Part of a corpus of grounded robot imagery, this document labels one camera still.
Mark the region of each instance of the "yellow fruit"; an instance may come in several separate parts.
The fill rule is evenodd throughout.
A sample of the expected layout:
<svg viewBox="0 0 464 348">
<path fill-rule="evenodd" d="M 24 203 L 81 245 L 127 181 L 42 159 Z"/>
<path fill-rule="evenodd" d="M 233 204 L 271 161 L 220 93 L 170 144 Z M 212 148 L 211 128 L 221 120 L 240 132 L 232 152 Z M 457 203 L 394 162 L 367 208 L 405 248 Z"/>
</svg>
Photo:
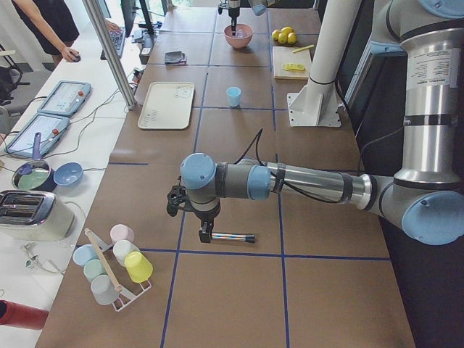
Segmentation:
<svg viewBox="0 0 464 348">
<path fill-rule="evenodd" d="M 290 34 L 290 33 L 294 33 L 295 30 L 293 30 L 292 27 L 283 27 L 281 29 L 281 33 L 285 33 L 286 35 Z"/>
<path fill-rule="evenodd" d="M 277 41 L 278 40 L 278 34 L 280 34 L 280 33 L 281 33 L 281 31 L 279 29 L 275 29 L 273 31 L 273 34 L 272 34 L 273 39 Z"/>
<path fill-rule="evenodd" d="M 298 40 L 298 38 L 297 38 L 297 35 L 295 33 L 290 33 L 287 36 L 287 43 L 289 45 L 294 45 L 297 42 L 297 40 Z"/>
<path fill-rule="evenodd" d="M 278 42 L 280 44 L 286 44 L 287 43 L 287 34 L 285 34 L 285 33 L 278 34 Z"/>
</svg>

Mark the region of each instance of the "warning label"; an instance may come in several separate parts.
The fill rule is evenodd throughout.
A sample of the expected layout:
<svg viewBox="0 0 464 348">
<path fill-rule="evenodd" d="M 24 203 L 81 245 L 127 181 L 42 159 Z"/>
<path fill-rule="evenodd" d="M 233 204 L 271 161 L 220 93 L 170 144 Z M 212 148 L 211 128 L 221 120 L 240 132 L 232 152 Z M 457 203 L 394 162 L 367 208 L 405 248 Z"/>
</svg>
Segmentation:
<svg viewBox="0 0 464 348">
<path fill-rule="evenodd" d="M 406 89 L 449 85 L 457 88 L 460 49 L 444 49 L 418 54 L 407 60 Z"/>
</svg>

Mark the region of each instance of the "table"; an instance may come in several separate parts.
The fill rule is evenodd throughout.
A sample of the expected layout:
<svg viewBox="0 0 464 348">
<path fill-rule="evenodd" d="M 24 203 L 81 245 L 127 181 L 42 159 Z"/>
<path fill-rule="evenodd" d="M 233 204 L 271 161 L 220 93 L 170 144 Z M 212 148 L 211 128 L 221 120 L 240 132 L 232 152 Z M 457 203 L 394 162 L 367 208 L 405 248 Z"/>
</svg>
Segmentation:
<svg viewBox="0 0 464 348">
<path fill-rule="evenodd" d="M 59 141 L 51 152 L 53 156 L 46 159 L 54 169 L 66 162 L 79 162 L 84 169 L 98 169 L 85 171 L 83 180 L 76 187 L 59 186 L 54 190 L 54 193 L 62 201 L 73 203 L 68 204 L 68 206 L 75 213 L 75 221 L 65 239 L 53 242 L 36 242 L 33 251 L 39 256 L 42 263 L 51 260 L 60 270 L 65 269 L 70 260 L 84 224 L 83 215 L 87 215 L 90 210 L 104 169 L 108 164 L 109 154 L 115 145 L 127 112 L 121 94 L 115 94 L 108 105 L 99 109 L 95 115 L 95 120 L 83 132 L 77 151 L 60 154 L 76 148 L 79 133 L 92 119 L 88 116 L 117 90 L 117 84 L 108 63 L 99 58 L 102 47 L 91 25 L 81 33 L 74 47 L 80 52 L 82 60 L 79 63 L 61 62 L 38 92 L 38 96 L 48 95 L 60 80 L 85 81 L 89 82 L 93 88 L 84 105 L 71 118 L 72 123 L 78 122 L 72 125 Z M 138 48 L 127 42 L 121 62 L 128 75 L 134 67 L 140 67 Z M 14 131 L 20 130 L 34 116 L 39 105 L 40 102 L 35 101 L 26 109 L 14 127 Z M 1 145 L 0 150 L 4 154 L 4 144 Z M 5 167 L 11 170 L 16 170 L 25 162 L 23 159 L 6 156 L 2 156 L 1 159 L 5 162 Z M 11 180 L 12 172 L 5 169 L 0 170 L 0 191 L 14 189 Z M 2 299 L 49 310 L 62 276 L 49 274 L 38 268 L 32 271 L 26 268 L 27 259 L 20 249 L 25 244 L 27 241 L 17 240 L 0 233 L 0 289 L 4 290 Z M 8 347 L 8 344 L 11 344 L 10 347 L 33 347 L 40 333 L 40 331 L 8 326 L 0 327 L 2 345 L 6 344 L 4 347 Z"/>
<path fill-rule="evenodd" d="M 320 23 L 310 9 L 261 17 L 242 9 L 239 22 L 254 37 L 240 51 L 223 40 L 229 19 L 216 9 L 167 14 L 136 100 L 144 101 L 154 80 L 194 82 L 190 126 L 142 131 L 140 109 L 129 112 L 86 220 L 106 242 L 117 223 L 135 231 L 134 243 L 154 264 L 153 288 L 116 313 L 95 303 L 82 268 L 71 262 L 37 347 L 414 347 L 375 215 L 291 194 L 223 199 L 215 230 L 256 233 L 257 243 L 201 244 L 192 214 L 165 212 L 186 155 L 232 162 L 260 128 L 265 161 L 356 168 L 346 116 L 337 129 L 289 126 L 286 93 L 304 82 L 271 78 L 269 41 L 272 28 L 289 19 L 301 46 L 317 41 Z M 188 65 L 164 66 L 164 53 L 177 49 Z M 226 104 L 229 86 L 244 92 L 238 109 Z M 78 244 L 86 243 L 80 236 Z M 111 252 L 108 258 L 114 263 Z"/>
</svg>

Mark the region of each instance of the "wooden cutting board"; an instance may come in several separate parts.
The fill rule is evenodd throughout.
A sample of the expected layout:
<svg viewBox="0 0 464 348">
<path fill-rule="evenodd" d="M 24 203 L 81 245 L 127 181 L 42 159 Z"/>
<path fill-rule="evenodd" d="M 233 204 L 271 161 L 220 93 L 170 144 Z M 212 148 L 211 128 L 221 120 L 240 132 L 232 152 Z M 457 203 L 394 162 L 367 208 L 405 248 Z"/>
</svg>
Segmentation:
<svg viewBox="0 0 464 348">
<path fill-rule="evenodd" d="M 310 76 L 311 68 L 311 55 L 310 50 L 305 49 L 297 53 L 293 53 L 298 47 L 285 47 L 285 46 L 274 46 L 273 47 L 273 75 L 274 78 L 286 78 L 293 80 L 307 80 Z M 297 63 L 303 64 L 306 70 L 294 71 L 282 69 L 282 64 L 285 63 Z"/>
</svg>

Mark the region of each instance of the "toaster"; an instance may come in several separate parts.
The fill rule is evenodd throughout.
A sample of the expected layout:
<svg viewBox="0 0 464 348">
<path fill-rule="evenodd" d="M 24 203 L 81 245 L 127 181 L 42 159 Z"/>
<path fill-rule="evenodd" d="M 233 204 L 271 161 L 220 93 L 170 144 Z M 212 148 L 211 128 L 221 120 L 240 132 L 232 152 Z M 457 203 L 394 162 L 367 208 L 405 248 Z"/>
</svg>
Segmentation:
<svg viewBox="0 0 464 348">
<path fill-rule="evenodd" d="M 73 221 L 73 211 L 51 192 L 0 193 L 0 231 L 15 239 L 58 241 Z"/>
</svg>

